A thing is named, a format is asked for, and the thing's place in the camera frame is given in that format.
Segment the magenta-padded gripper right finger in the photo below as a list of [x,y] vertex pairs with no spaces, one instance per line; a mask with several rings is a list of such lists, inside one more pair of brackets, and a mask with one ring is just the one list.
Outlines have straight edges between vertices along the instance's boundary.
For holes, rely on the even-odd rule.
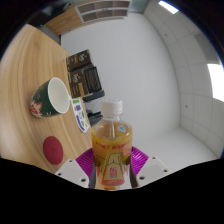
[[170,169],[157,156],[150,157],[138,148],[132,148],[130,183],[133,188],[144,187],[169,174]]

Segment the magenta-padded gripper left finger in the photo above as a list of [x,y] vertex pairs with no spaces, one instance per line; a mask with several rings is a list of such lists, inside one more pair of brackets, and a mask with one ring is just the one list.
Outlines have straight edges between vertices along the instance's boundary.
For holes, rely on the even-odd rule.
[[93,150],[88,149],[76,159],[68,159],[55,175],[78,186],[94,189],[96,184],[96,169]]

